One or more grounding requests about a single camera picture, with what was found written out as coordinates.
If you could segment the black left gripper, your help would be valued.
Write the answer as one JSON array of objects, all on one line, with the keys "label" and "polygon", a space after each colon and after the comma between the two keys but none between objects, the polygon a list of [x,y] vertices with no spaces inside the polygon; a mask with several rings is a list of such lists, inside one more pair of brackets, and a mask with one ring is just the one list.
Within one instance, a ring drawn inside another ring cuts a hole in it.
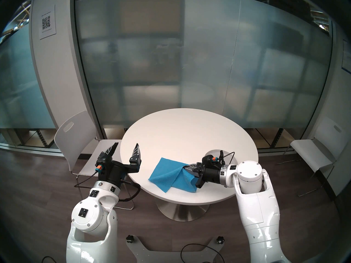
[{"label": "black left gripper", "polygon": [[118,188],[121,187],[122,180],[125,179],[129,173],[138,173],[138,167],[141,165],[141,155],[139,144],[133,150],[130,158],[130,164],[125,165],[118,161],[113,161],[112,156],[115,153],[119,142],[115,142],[112,146],[101,152],[97,165],[103,165],[103,169],[98,173],[98,181],[108,182]]}]

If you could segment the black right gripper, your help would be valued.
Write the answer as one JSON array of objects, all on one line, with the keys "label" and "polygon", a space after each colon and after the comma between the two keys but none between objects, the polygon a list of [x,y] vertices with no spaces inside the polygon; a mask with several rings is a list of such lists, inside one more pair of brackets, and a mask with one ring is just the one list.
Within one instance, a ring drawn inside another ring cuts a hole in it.
[{"label": "black right gripper", "polygon": [[197,188],[202,188],[205,182],[220,184],[221,164],[204,165],[203,163],[197,162],[185,165],[183,169],[191,175],[199,175],[195,183]]}]

